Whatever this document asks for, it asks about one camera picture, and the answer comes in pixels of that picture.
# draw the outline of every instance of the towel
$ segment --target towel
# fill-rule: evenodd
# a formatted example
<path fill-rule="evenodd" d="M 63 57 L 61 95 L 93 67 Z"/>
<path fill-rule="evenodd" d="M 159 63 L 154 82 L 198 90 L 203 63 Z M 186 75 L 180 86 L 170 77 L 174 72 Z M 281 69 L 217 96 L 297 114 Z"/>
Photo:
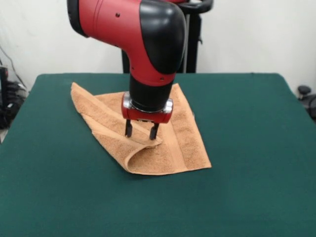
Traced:
<path fill-rule="evenodd" d="M 150 122 L 132 121 L 133 133 L 125 137 L 126 120 L 121 114 L 123 92 L 93 96 L 76 83 L 71 97 L 93 136 L 127 172 L 167 175 L 211 168 L 194 115 L 179 84 L 170 97 L 171 120 L 159 126 L 157 139 L 149 139 Z"/>

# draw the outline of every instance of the green felt tablecloth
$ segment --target green felt tablecloth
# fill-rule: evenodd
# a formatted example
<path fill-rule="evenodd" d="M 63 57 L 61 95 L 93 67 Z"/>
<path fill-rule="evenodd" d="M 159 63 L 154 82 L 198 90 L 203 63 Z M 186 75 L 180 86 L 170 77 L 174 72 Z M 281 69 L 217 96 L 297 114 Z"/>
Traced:
<path fill-rule="evenodd" d="M 70 97 L 128 75 L 40 76 L 0 147 L 1 237 L 315 237 L 316 126 L 277 74 L 178 75 L 212 169 L 126 173 Z"/>

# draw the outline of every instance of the black cable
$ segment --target black cable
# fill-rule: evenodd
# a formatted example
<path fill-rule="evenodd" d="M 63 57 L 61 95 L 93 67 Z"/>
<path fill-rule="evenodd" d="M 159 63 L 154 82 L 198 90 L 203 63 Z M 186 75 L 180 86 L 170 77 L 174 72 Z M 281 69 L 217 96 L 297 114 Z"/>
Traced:
<path fill-rule="evenodd" d="M 22 81 L 22 79 L 20 78 L 20 76 L 17 74 L 15 68 L 14 68 L 14 64 L 13 64 L 13 60 L 12 58 L 9 57 L 9 55 L 7 55 L 7 53 L 4 51 L 4 49 L 1 47 L 1 44 L 0 44 L 0 50 L 2 51 L 2 53 L 10 60 L 11 62 L 11 65 L 12 65 L 12 69 L 16 75 L 16 77 L 19 79 L 19 81 L 21 82 L 21 84 L 26 88 L 24 82 Z"/>

